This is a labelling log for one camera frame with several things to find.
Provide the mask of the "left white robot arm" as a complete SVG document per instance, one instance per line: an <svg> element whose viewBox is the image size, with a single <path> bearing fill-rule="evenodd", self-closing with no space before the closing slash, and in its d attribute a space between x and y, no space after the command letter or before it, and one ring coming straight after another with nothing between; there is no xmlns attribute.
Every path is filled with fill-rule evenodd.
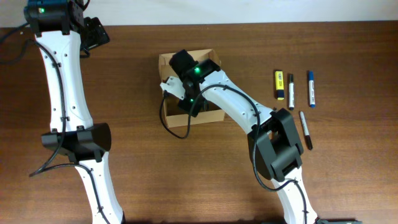
<svg viewBox="0 0 398 224"><path fill-rule="evenodd" d="M54 170L57 155L66 156L83 181L93 223L125 223L109 171L111 131L94 123L83 88L80 60L110 41L97 17L83 15L85 1L28 1L24 16L42 54L50 95L50 131L42 145L53 154L33 175Z"/></svg>

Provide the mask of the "white marker blue cap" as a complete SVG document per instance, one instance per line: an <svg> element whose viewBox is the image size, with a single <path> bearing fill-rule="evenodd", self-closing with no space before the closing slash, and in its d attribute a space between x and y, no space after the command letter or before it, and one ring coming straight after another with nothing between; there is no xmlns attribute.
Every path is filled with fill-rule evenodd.
<svg viewBox="0 0 398 224"><path fill-rule="evenodd" d="M315 103L315 88L314 88L314 75L312 71L308 72L308 93L309 93L309 105L314 108Z"/></svg>

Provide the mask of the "brown cardboard box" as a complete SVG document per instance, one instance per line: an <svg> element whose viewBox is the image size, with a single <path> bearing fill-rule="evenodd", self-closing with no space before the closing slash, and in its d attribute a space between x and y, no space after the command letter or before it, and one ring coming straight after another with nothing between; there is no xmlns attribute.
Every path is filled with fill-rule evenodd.
<svg viewBox="0 0 398 224"><path fill-rule="evenodd" d="M193 57L195 61L203 62L206 59L210 59L214 61L214 63L216 63L217 65L221 65L221 60L213 49L191 50L188 51L188 53ZM178 77L178 75L169 65L170 59L174 54L175 52L159 55L159 75L161 83L165 83L169 76ZM168 128L187 125L188 114L177 106L179 100L180 99L178 99L177 97L169 95L165 99L163 106L161 106L160 108L160 117ZM199 112L197 117L192 116L191 124L223 121L224 116L225 112L223 110L221 110L215 104L209 102L209 110Z"/></svg>

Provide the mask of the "white marker black cap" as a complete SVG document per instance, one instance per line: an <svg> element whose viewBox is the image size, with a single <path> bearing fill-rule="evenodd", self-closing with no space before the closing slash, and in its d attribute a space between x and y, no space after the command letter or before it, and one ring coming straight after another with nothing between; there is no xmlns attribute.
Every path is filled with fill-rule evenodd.
<svg viewBox="0 0 398 224"><path fill-rule="evenodd" d="M289 74L289 110L293 111L295 108L294 102L294 75Z"/></svg>

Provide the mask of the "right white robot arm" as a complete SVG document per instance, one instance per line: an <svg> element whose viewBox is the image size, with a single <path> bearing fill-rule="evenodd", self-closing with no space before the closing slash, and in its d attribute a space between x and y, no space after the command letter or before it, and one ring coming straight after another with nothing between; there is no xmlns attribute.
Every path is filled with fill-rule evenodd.
<svg viewBox="0 0 398 224"><path fill-rule="evenodd" d="M198 116L205 102L230 116L248 137L249 157L260 186L278 194L286 223L316 223L302 180L304 152L292 115L285 109L261 105L240 90L210 59L198 62L186 51L172 55L176 77L162 89L179 98L178 107L189 118Z"/></svg>

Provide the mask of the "yellow highlighter marker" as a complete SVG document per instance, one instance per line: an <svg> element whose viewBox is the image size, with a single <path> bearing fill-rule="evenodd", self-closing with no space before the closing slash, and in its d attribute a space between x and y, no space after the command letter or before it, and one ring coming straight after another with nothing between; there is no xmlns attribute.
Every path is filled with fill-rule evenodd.
<svg viewBox="0 0 398 224"><path fill-rule="evenodd" d="M284 95L284 75L282 70L276 70L274 72L275 75L275 90L276 90L276 98L278 100L283 100L285 98Z"/></svg>

